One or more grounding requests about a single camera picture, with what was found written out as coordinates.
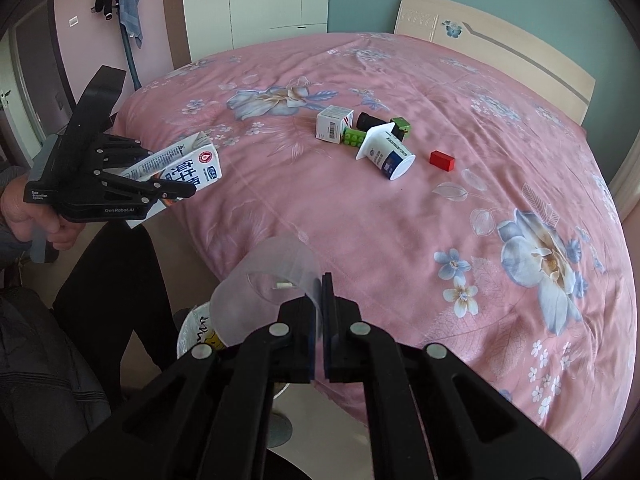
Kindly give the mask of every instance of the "gray sleeve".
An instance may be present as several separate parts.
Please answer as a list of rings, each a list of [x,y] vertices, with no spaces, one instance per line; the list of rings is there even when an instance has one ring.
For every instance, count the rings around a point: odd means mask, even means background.
[[[9,182],[24,172],[24,168],[11,166],[0,173],[0,195],[2,195],[4,188]],[[31,249],[31,242],[19,241],[11,232],[11,229],[7,227],[4,218],[0,216],[0,269],[4,269],[12,264],[24,252],[29,251],[29,249]]]

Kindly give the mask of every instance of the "floral bedspread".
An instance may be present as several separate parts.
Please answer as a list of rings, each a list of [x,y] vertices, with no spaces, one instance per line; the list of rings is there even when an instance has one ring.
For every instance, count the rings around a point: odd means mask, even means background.
[[[390,182],[354,148],[317,140],[332,104],[406,118],[407,174]],[[585,474],[604,455],[632,378],[634,283],[585,132],[562,112],[444,47],[325,34],[185,66],[116,121],[152,150],[201,130],[223,177],[174,211],[217,276],[293,233],[365,320],[405,344],[447,345]],[[431,166],[434,150],[456,169]],[[318,387],[365,419],[361,388]]]

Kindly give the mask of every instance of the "white box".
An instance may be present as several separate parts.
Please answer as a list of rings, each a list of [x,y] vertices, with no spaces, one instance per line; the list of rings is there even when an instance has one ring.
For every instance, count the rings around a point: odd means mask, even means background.
[[[316,139],[340,144],[342,134],[347,128],[351,128],[352,122],[353,110],[329,106],[322,110],[316,119]]]
[[[220,158],[207,134],[200,132],[175,142],[141,160],[120,173],[120,176],[143,182],[164,178],[195,184],[196,192],[217,182],[222,177]],[[177,200],[158,200],[144,220],[129,220],[130,227],[142,224],[153,215],[176,203]]]

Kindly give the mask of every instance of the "hanging clothes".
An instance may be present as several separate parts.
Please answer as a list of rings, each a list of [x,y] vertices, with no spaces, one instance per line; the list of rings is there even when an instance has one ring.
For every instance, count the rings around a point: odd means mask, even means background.
[[[142,26],[138,13],[139,0],[119,0],[120,3],[120,23],[127,29],[127,33],[136,38],[138,48],[142,47]]]

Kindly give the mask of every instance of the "floor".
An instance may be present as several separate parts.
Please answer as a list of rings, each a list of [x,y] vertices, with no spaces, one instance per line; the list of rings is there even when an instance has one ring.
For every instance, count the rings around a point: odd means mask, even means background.
[[[27,264],[25,286],[36,290],[51,306],[82,252],[102,224],[87,226],[76,246],[61,253],[54,264]],[[193,308],[209,301],[218,279],[197,255],[174,215],[165,211],[145,223],[156,248],[172,310]],[[134,334],[122,360],[124,386],[142,388],[159,369]],[[293,425],[292,439],[276,448],[312,480],[370,480],[373,478],[367,428],[309,384],[292,384],[273,403]]]

